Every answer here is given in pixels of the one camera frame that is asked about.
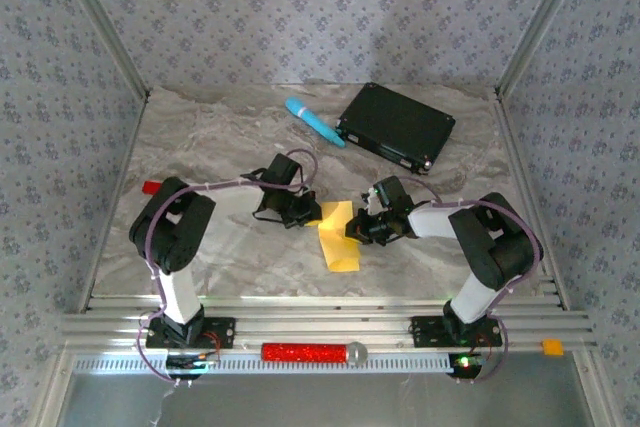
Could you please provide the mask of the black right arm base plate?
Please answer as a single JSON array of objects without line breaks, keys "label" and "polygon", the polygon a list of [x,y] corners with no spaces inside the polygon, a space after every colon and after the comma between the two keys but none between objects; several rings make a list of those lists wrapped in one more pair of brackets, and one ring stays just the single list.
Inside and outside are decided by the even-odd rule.
[{"label": "black right arm base plate", "polygon": [[415,316],[410,319],[409,333],[416,348],[427,347],[501,347],[501,328],[486,316],[472,324],[453,317]]}]

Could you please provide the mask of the aluminium side rail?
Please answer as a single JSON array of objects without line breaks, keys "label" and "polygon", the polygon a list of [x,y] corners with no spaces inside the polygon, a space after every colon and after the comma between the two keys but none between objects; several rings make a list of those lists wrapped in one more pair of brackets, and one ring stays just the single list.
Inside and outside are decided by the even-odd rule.
[{"label": "aluminium side rail", "polygon": [[149,97],[150,97],[150,92],[147,92],[146,97],[144,98],[141,110],[136,118],[131,136],[126,144],[126,150],[124,152],[122,161],[119,165],[118,177],[116,179],[114,188],[111,191],[108,210],[106,212],[106,220],[100,230],[96,248],[94,249],[94,252],[88,264],[88,270],[86,272],[84,280],[82,281],[81,289],[79,290],[78,302],[72,309],[73,314],[84,313],[90,302],[92,289],[95,285],[95,279],[96,279],[97,271],[100,265],[100,259],[105,249],[105,246],[107,244],[107,240],[111,230],[111,225],[112,225],[112,222],[117,210],[117,206],[119,203],[119,199],[123,190],[124,181],[126,180],[127,171],[128,171],[129,164],[133,155],[134,147],[138,138],[140,126],[149,102]]},{"label": "aluminium side rail", "polygon": [[528,170],[526,156],[516,135],[514,122],[500,94],[495,93],[494,96],[495,116],[503,138],[516,189],[523,206],[523,218],[534,230],[544,249],[544,258],[538,268],[540,271],[539,276],[549,277],[554,281],[560,306],[565,310],[571,310],[572,306],[568,298],[568,292],[559,270],[553,245],[550,243],[550,234],[542,218],[541,208]]}]

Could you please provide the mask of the blue marker pen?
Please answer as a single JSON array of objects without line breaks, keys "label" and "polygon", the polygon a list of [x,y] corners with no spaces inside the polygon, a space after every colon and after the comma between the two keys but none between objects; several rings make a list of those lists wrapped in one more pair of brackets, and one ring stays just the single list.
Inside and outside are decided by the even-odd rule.
[{"label": "blue marker pen", "polygon": [[337,147],[346,147],[345,141],[339,136],[339,134],[327,123],[316,116],[302,100],[297,97],[289,97],[285,100],[285,107],[292,115],[304,121],[325,140]]}]

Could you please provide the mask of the black receiver box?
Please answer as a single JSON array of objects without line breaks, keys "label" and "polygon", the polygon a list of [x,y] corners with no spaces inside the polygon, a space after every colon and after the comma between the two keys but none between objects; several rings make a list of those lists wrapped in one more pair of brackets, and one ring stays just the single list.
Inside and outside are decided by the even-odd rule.
[{"label": "black receiver box", "polygon": [[338,119],[339,136],[414,174],[433,167],[456,120],[375,83],[365,84]]}]

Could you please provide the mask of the aluminium frame post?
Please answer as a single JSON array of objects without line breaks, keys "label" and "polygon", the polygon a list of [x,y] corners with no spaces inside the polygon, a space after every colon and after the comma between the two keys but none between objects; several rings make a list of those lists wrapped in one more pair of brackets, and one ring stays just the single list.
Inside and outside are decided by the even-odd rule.
[{"label": "aluminium frame post", "polygon": [[565,0],[540,0],[525,32],[495,87],[504,101],[514,92]]},{"label": "aluminium frame post", "polygon": [[112,56],[127,85],[138,98],[146,100],[149,88],[138,73],[132,58],[116,31],[115,25],[100,0],[78,1],[88,15],[107,52]]}]

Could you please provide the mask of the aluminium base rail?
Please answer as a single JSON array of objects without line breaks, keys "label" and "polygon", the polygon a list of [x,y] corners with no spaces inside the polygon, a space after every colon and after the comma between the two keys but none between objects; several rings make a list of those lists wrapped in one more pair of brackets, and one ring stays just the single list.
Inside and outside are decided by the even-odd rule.
[{"label": "aluminium base rail", "polygon": [[[97,296],[82,314],[62,323],[67,347],[80,352],[130,351],[140,324],[155,308],[153,296]],[[375,297],[238,297],[201,300],[207,315],[236,320],[234,348],[256,352],[265,342],[330,343],[359,341],[372,353],[408,351],[414,316],[442,311],[435,300]],[[565,310],[558,297],[511,296],[495,313],[516,352],[534,352],[546,339],[567,351],[597,345],[592,323],[581,311]]]}]

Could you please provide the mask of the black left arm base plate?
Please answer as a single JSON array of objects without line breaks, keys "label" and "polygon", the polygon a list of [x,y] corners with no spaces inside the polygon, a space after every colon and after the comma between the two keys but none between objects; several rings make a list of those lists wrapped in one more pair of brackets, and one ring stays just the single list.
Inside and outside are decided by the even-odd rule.
[{"label": "black left arm base plate", "polygon": [[235,339],[233,317],[197,317],[178,324],[168,317],[152,319],[144,345],[148,349],[231,349]]}]

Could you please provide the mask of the yellow square paper sheet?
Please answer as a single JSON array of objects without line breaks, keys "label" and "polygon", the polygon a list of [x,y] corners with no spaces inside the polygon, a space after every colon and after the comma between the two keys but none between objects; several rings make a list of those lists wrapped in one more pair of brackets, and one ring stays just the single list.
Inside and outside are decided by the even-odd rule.
[{"label": "yellow square paper sheet", "polygon": [[327,268],[333,273],[358,272],[360,250],[356,240],[346,236],[346,226],[354,217],[351,201],[323,202],[322,218],[307,223],[318,230]]}]

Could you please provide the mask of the red glitter microphone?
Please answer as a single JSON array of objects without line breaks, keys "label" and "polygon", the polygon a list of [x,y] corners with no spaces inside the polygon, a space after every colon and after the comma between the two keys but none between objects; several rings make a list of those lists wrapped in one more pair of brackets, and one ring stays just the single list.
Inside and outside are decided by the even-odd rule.
[{"label": "red glitter microphone", "polygon": [[264,343],[261,347],[261,359],[265,362],[361,366],[368,360],[368,350],[360,342]]}]

